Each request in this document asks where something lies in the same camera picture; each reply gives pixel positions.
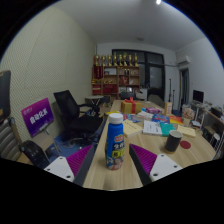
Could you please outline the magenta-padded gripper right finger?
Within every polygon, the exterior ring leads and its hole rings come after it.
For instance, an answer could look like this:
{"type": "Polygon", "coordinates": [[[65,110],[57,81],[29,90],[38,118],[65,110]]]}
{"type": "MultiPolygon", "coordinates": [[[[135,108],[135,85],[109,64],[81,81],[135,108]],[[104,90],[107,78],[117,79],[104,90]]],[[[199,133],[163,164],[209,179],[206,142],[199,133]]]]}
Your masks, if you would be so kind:
{"type": "Polygon", "coordinates": [[[182,169],[166,154],[156,155],[134,144],[129,145],[129,154],[143,185],[148,185],[182,169]]]}

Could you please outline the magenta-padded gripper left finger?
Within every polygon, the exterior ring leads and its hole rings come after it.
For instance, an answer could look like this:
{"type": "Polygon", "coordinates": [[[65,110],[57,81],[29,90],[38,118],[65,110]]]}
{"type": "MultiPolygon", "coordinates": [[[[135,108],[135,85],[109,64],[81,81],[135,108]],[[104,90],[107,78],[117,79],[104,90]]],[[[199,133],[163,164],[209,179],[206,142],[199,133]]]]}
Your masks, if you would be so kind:
{"type": "Polygon", "coordinates": [[[94,153],[94,146],[89,145],[68,157],[59,156],[45,168],[45,171],[82,186],[94,153]]]}

